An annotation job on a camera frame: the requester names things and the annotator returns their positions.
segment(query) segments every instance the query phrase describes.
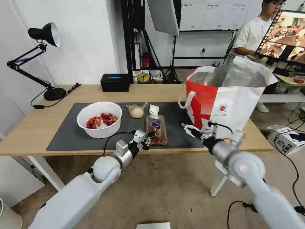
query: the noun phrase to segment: bag handle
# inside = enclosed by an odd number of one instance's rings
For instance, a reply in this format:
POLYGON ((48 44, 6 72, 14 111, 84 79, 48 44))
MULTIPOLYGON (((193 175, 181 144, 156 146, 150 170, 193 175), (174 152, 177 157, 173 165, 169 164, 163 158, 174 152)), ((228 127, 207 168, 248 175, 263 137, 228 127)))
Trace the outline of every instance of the bag handle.
POLYGON ((183 88, 184 88, 185 83, 186 83, 186 81, 184 81, 184 83, 182 85, 182 88, 181 88, 181 91, 179 94, 179 99, 178 99, 178 104, 181 109, 185 109, 185 108, 189 107, 193 97, 196 96, 196 92, 190 91, 190 93, 187 96, 185 105, 184 106, 181 105, 182 93, 183 93, 183 88))

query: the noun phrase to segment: food label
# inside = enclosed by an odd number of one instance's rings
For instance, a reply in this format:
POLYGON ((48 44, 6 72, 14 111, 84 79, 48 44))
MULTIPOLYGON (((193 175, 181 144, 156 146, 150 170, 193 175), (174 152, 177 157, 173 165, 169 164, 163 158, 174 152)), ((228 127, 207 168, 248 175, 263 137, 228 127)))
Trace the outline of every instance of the food label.
POLYGON ((154 128, 154 130, 156 131, 155 136, 160 137, 161 136, 161 125, 160 125, 160 121, 155 121, 152 122, 151 126, 154 128))

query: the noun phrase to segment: lamp base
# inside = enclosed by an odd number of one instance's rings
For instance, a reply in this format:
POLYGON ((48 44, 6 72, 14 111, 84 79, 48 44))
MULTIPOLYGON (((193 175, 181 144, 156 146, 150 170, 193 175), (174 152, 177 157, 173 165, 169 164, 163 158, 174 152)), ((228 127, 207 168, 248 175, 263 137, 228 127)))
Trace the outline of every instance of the lamp base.
POLYGON ((67 92, 63 88, 48 88, 48 90, 44 93, 44 99, 47 101, 55 101, 64 98, 66 94, 67 92))

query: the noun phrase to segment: black tissue box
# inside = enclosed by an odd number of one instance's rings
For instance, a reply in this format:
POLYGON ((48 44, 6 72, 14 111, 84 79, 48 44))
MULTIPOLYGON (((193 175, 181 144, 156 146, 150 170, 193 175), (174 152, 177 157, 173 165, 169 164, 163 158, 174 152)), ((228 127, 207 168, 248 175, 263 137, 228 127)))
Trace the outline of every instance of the black tissue box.
POLYGON ((128 92, 128 74, 104 74, 101 79, 103 92, 128 92))

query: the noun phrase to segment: black table mat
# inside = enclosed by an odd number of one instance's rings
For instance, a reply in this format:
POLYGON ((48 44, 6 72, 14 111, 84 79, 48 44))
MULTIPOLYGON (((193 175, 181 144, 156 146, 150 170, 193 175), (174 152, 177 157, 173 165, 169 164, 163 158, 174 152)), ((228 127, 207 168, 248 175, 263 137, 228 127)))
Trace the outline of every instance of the black table mat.
MULTIPOLYGON (((84 107, 90 103, 75 103, 63 123, 59 127, 47 151, 79 151, 79 150, 103 150, 107 138, 91 138, 80 128, 76 122, 76 117, 84 107)), ((144 103, 116 103, 122 110, 121 127, 118 132, 132 131, 141 129, 146 132, 146 116, 149 114, 149 106, 144 110, 144 116, 141 119, 133 119, 128 113, 126 105, 144 103)), ((152 149, 187 149, 203 148, 201 141, 192 138, 185 133, 180 122, 191 124, 186 110, 181 109, 177 102, 153 102, 153 105, 159 106, 159 114, 164 115, 167 131, 167 144, 151 146, 152 149)), ((115 149, 117 141, 122 139, 129 142, 133 139, 131 134, 120 134, 113 136, 107 143, 107 149, 115 149)))

